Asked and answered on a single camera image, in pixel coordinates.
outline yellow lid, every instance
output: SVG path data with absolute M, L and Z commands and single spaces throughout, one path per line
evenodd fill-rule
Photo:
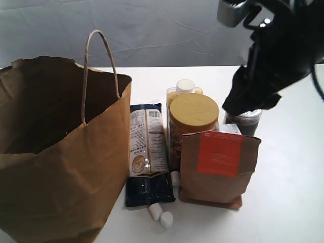
M 188 133 L 212 129 L 218 121 L 219 108 L 206 95 L 180 95 L 171 103 L 170 118 L 179 129 Z

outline paper bag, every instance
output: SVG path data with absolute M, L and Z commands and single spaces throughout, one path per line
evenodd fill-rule
M 180 199 L 237 209 L 255 171 L 261 140 L 204 132 L 182 136 Z
M 114 74 L 88 71 L 96 32 Z M 18 243 L 92 242 L 128 175 L 131 78 L 95 30 L 85 68 L 41 56 L 0 80 L 0 228 Z

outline product label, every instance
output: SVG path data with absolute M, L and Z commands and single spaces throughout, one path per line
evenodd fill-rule
M 208 131 L 201 134 L 198 172 L 236 177 L 243 136 Z
M 130 157 L 130 176 L 168 171 L 166 138 L 158 110 L 136 110 L 131 113 Z

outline barcode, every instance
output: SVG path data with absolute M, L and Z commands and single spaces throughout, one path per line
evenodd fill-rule
M 158 112 L 157 110 L 150 110 L 150 111 L 148 112 L 148 115 L 149 115 L 150 117 L 160 117 L 160 112 Z

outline white table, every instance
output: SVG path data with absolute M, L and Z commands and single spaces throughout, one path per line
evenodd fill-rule
M 180 79 L 191 79 L 222 105 L 236 66 L 118 68 L 132 77 L 132 104 L 160 100 Z M 324 79 L 324 66 L 317 67 Z M 95 243 L 324 242 L 324 103 L 310 77 L 281 92 L 283 98 L 262 115 L 256 172 L 238 211 L 186 204 L 163 205 L 174 215 L 165 230 L 146 209 L 127 212 L 123 190 Z M 13 243 L 0 233 L 1 243 Z

